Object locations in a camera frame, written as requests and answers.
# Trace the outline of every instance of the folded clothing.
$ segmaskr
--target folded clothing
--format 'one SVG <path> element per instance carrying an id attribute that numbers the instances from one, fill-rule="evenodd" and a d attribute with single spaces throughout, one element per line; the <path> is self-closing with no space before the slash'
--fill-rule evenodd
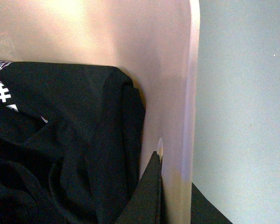
<path id="1" fill-rule="evenodd" d="M 27 169 L 69 223 L 119 217 L 139 180 L 144 116 L 118 68 L 0 61 L 0 163 Z"/>

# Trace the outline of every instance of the black cloth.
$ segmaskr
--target black cloth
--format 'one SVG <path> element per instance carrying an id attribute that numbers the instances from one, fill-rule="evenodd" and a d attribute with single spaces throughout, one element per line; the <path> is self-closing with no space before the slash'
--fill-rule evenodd
<path id="1" fill-rule="evenodd" d="M 0 67 L 0 84 L 0 160 L 28 169 L 69 223 L 114 223 L 139 179 L 145 111 L 132 80 L 110 66 L 17 62 Z"/>
<path id="2" fill-rule="evenodd" d="M 153 152 L 137 189 L 116 224 L 161 223 L 161 161 Z"/>

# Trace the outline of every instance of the translucent plastic container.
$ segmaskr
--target translucent plastic container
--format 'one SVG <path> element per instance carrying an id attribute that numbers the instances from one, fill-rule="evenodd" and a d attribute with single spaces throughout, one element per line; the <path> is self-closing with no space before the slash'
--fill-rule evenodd
<path id="1" fill-rule="evenodd" d="M 0 60 L 112 65 L 134 80 L 141 173 L 158 151 L 173 224 L 190 223 L 199 23 L 198 0 L 0 1 Z"/>

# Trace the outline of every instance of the gray wall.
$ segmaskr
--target gray wall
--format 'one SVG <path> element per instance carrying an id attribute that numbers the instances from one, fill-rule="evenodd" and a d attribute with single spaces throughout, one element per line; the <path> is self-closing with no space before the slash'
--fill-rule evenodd
<path id="1" fill-rule="evenodd" d="M 280 0 L 201 0 L 193 182 L 234 224 L 280 224 Z"/>

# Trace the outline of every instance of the white plastic bin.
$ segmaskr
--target white plastic bin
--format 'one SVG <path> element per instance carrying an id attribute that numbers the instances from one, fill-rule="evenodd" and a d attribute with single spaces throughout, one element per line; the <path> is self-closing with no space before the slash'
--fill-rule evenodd
<path id="1" fill-rule="evenodd" d="M 1 0 L 0 60 L 119 67 L 146 105 L 141 173 L 153 151 L 170 223 L 190 223 L 198 0 Z"/>

